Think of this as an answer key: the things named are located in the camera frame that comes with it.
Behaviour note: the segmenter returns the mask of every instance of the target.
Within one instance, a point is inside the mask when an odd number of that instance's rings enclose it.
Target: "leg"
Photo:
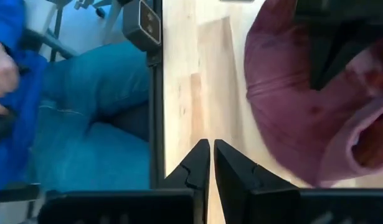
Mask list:
[[[148,189],[148,144],[74,111],[39,108],[32,161],[43,190]]]
[[[145,55],[129,42],[47,69],[30,162],[44,190],[148,188],[148,144],[94,123],[146,101],[148,75]]]
[[[52,64],[46,97],[62,109],[86,116],[110,116],[148,100],[145,53],[130,42],[111,44]]]
[[[149,141],[148,112],[148,102],[145,102],[108,118],[108,122],[137,138]]]

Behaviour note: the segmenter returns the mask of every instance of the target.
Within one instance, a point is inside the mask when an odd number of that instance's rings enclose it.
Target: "blue jacket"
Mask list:
[[[35,136],[42,74],[47,66],[46,59],[39,54],[18,49],[24,25],[23,0],[0,0],[0,43],[6,46],[17,64],[30,69],[21,77],[15,92],[0,98],[2,105],[19,113],[11,136],[0,142],[0,189],[24,178],[29,148]]]

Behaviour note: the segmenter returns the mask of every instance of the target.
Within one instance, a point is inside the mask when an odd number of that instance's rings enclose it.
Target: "blue fabric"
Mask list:
[[[148,88],[146,55],[130,42],[49,66],[31,150],[34,181],[61,192],[148,189],[148,143],[98,122],[147,101]]]
[[[0,143],[0,189],[8,182],[20,181],[28,158],[28,148],[35,135],[37,105],[40,99],[45,58],[34,52],[17,49],[24,29],[23,0],[0,0],[0,42],[6,46],[16,63],[30,68],[21,77],[19,88],[0,103],[19,113],[12,135]]]

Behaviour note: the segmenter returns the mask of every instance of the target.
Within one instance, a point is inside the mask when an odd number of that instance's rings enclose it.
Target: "sleeve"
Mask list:
[[[0,0],[0,43],[8,50],[15,49],[24,27],[24,0]]]

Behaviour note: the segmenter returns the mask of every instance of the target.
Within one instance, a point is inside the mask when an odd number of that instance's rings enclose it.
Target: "hand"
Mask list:
[[[18,68],[13,59],[0,44],[0,97],[14,91],[18,87]],[[8,110],[0,104],[0,114],[7,114]]]

